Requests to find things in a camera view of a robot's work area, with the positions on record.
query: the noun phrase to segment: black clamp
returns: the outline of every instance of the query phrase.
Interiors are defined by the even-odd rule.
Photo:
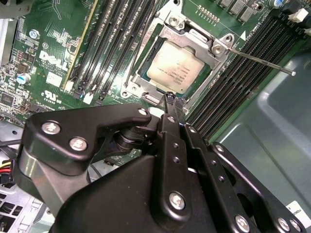
[[[104,227],[107,232],[117,227],[119,232],[306,233],[223,145],[205,145],[185,123],[182,103],[172,93],[164,95],[161,118],[138,104],[29,118],[14,170],[22,189],[58,213],[51,233]],[[142,156],[90,183],[90,163],[131,149],[142,150]],[[93,214],[107,221],[96,221]],[[110,219],[114,214],[117,223]],[[72,223],[63,224],[67,217]]]

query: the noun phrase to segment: white connector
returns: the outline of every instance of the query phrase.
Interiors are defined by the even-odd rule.
[[[288,16],[288,19],[294,23],[301,23],[305,17],[308,15],[308,11],[305,8],[301,8],[295,14]]]

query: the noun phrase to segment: silver screw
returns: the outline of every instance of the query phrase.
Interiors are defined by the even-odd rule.
[[[87,143],[85,140],[75,137],[69,142],[70,147],[76,151],[84,151],[87,148]]]
[[[212,48],[212,52],[216,55],[222,53],[223,51],[223,47],[221,45],[215,45],[213,48]]]
[[[249,233],[250,228],[249,228],[248,222],[246,221],[246,219],[244,217],[242,217],[241,215],[236,215],[235,221],[236,221],[236,223],[237,223],[237,225],[241,231],[243,231],[245,233]]]
[[[291,224],[292,224],[292,226],[297,230],[297,231],[299,231],[299,232],[301,232],[301,228],[300,228],[300,226],[298,225],[298,223],[296,223],[294,220],[290,220],[290,222],[291,222]]]
[[[172,116],[168,116],[167,119],[172,122],[172,123],[175,123],[175,118],[172,117]]]
[[[139,111],[140,114],[142,114],[144,116],[148,115],[147,111],[144,110],[143,108],[139,108],[138,111]]]
[[[180,21],[175,16],[171,16],[170,19],[169,19],[169,23],[170,23],[171,26],[177,27],[179,25]]]
[[[279,217],[277,220],[278,220],[278,222],[279,222],[279,224],[280,224],[280,226],[281,226],[281,228],[282,228],[283,230],[285,230],[285,231],[287,231],[287,232],[290,231],[290,227],[289,227],[289,225],[287,224],[287,222],[286,222],[284,219],[282,219],[281,217]]]
[[[185,201],[178,193],[172,192],[170,194],[170,203],[176,210],[182,210],[185,208]]]
[[[190,129],[190,131],[191,131],[192,133],[195,133],[195,128],[193,128],[192,126],[190,126],[189,129]]]
[[[219,146],[219,145],[216,145],[216,148],[217,148],[217,150],[219,150],[220,152],[224,152],[224,151],[225,151],[224,148],[222,148],[222,147]]]
[[[58,134],[60,132],[60,127],[58,124],[53,123],[53,122],[47,122],[44,123],[41,127],[41,129],[43,130],[43,132],[47,133],[47,134]]]
[[[30,38],[36,40],[36,39],[39,39],[40,34],[39,34],[39,32],[38,32],[37,30],[31,29],[31,30],[29,31],[29,36],[30,36]]]

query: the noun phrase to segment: black chip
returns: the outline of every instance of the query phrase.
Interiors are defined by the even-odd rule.
[[[29,55],[28,55],[27,53],[23,53],[23,59],[24,59],[24,60],[28,60],[28,56],[29,56]]]
[[[34,61],[35,61],[35,56],[29,54],[29,56],[28,56],[28,61],[31,62],[31,63],[34,63]]]
[[[25,64],[25,63],[19,63],[19,64],[17,65],[17,72],[18,72],[19,74],[21,74],[21,73],[27,73],[28,70],[29,70],[29,66],[28,66],[27,64]]]
[[[73,46],[73,45],[70,46],[70,52],[75,53],[76,49],[77,48],[75,46]]]
[[[10,96],[6,93],[2,93],[1,95],[1,100],[0,102],[5,104],[5,105],[8,105],[8,106],[12,106],[13,105],[13,101],[14,101],[14,97],[13,96]]]

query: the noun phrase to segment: capacitor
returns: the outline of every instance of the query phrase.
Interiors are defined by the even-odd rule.
[[[22,73],[22,74],[18,75],[17,82],[20,85],[25,85],[26,83],[29,83],[30,79],[31,79],[31,77],[28,73]]]
[[[279,8],[283,2],[284,0],[269,0],[269,5],[273,8]]]

